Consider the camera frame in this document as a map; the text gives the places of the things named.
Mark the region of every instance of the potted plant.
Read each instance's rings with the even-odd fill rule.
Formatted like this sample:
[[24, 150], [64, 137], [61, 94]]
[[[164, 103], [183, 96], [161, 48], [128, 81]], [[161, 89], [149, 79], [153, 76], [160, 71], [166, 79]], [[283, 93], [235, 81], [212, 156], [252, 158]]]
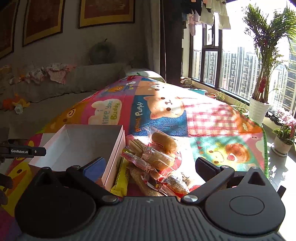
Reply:
[[216, 93], [216, 100], [219, 100], [219, 101], [221, 101], [221, 102], [224, 102], [224, 100], [225, 100], [225, 95], [224, 95], [224, 93], [223, 93], [223, 92], [217, 92], [217, 93]]
[[210, 97], [212, 99], [216, 99], [216, 97], [217, 97], [216, 94], [213, 94], [213, 93], [210, 93], [210, 92], [206, 92], [205, 96]]
[[239, 112], [241, 112], [244, 115], [249, 114], [249, 111], [246, 109], [246, 104], [243, 104], [241, 101], [239, 101], [238, 103], [235, 101], [235, 104], [230, 105], [230, 106], [237, 109]]
[[276, 134], [274, 139], [274, 146], [271, 148], [277, 155], [286, 156], [291, 148], [295, 144], [295, 129], [296, 120], [292, 116], [291, 111], [285, 111], [281, 108], [277, 111], [277, 116], [283, 120], [281, 128], [276, 128], [272, 132]]
[[273, 20], [267, 21], [259, 7], [249, 4], [245, 11], [246, 33], [254, 40], [254, 47], [261, 68], [253, 95], [250, 97], [249, 117], [262, 124], [268, 104], [269, 81], [272, 71], [284, 61], [279, 54], [278, 41], [287, 37], [296, 39], [296, 13], [288, 6], [282, 13], [274, 12]]

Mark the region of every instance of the bed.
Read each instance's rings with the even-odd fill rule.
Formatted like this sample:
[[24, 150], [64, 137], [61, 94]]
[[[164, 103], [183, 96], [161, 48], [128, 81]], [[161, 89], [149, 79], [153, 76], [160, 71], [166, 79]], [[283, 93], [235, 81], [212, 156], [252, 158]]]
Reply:
[[[42, 146], [42, 137], [64, 124], [123, 125], [125, 134], [147, 136], [153, 126], [182, 143], [186, 160], [194, 166], [204, 157], [217, 166], [236, 171], [260, 167], [267, 175], [267, 145], [262, 127], [226, 103], [188, 89], [139, 75], [127, 76], [75, 104], [35, 134], [28, 145]], [[16, 158], [7, 175], [14, 181], [7, 190], [9, 204], [0, 211], [0, 237], [20, 234], [14, 207], [32, 179], [29, 159]]]

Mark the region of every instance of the teal container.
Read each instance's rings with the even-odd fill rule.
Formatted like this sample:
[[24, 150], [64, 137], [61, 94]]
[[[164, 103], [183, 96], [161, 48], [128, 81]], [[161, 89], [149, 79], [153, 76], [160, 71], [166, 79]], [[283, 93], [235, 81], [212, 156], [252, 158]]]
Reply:
[[194, 91], [201, 95], [205, 95], [205, 93], [207, 92], [206, 90], [200, 90], [200, 89], [189, 89], [189, 90]]

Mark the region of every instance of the blue gripper pad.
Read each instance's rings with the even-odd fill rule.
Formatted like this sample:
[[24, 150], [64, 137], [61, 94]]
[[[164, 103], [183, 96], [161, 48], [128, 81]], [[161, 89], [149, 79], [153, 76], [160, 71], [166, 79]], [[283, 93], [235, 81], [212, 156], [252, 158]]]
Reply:
[[88, 179], [96, 182], [99, 178], [102, 177], [106, 169], [106, 160], [103, 157], [98, 157], [94, 159], [86, 166], [83, 167], [83, 175]]

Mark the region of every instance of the wall decoration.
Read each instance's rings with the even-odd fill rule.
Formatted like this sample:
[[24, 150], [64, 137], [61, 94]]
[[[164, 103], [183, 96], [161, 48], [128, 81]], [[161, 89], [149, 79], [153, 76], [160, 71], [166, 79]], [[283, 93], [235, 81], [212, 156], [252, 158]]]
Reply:
[[65, 0], [28, 0], [23, 46], [49, 35], [62, 33], [64, 6]]
[[12, 0], [0, 11], [0, 58], [13, 52], [15, 20], [19, 0]]
[[79, 28], [135, 22], [135, 0], [80, 0]]

